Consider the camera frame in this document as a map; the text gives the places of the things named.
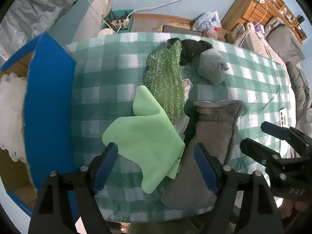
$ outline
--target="white smartphone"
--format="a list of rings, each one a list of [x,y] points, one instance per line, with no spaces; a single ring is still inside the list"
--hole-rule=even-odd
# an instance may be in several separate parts
[[[283,108],[279,111],[280,116],[280,126],[283,128],[289,128],[288,126],[288,115],[287,115],[287,109]],[[280,140],[280,156],[283,157],[287,151],[288,151],[289,144],[283,140]]]

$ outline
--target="crumpled silver fabric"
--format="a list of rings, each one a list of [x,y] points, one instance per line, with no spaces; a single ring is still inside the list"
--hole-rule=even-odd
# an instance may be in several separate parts
[[[0,67],[29,40],[49,30],[76,0],[15,0],[0,23]]]

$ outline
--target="rolled gray cloth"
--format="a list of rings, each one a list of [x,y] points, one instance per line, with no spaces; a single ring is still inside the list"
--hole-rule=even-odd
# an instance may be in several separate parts
[[[243,109],[240,100],[216,103],[197,101],[194,105],[199,113],[195,136],[184,150],[180,172],[161,197],[164,205],[176,210],[214,205],[216,196],[208,190],[196,164],[194,146],[202,143],[210,155],[217,157],[221,164],[227,164],[238,130],[236,123]]]
[[[228,69],[226,61],[216,49],[208,49],[199,55],[197,73],[215,85],[224,81],[224,71]]]

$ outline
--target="finger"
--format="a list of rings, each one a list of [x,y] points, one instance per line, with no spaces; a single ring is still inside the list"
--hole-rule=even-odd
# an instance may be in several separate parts
[[[279,207],[281,218],[289,217],[293,207],[294,202],[292,200],[284,199],[282,205]]]
[[[310,202],[307,202],[307,201],[295,201],[294,202],[295,209],[299,211],[306,211],[309,206],[310,206]]]

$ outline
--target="metal screw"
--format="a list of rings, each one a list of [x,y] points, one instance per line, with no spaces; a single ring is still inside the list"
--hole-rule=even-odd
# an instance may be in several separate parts
[[[56,174],[57,174],[57,171],[52,171],[52,172],[50,172],[50,176],[51,176],[51,177],[54,177]]]
[[[261,176],[262,176],[262,172],[260,172],[260,171],[255,171],[255,175],[258,176],[258,177],[261,177]]]
[[[225,170],[226,172],[229,172],[232,170],[232,168],[228,165],[223,166],[223,170]]]
[[[281,180],[286,180],[286,175],[284,173],[280,173],[280,179]]]
[[[83,165],[83,166],[80,167],[80,170],[81,170],[82,172],[85,172],[85,171],[87,171],[88,169],[89,169],[89,166],[87,166],[87,165]]]

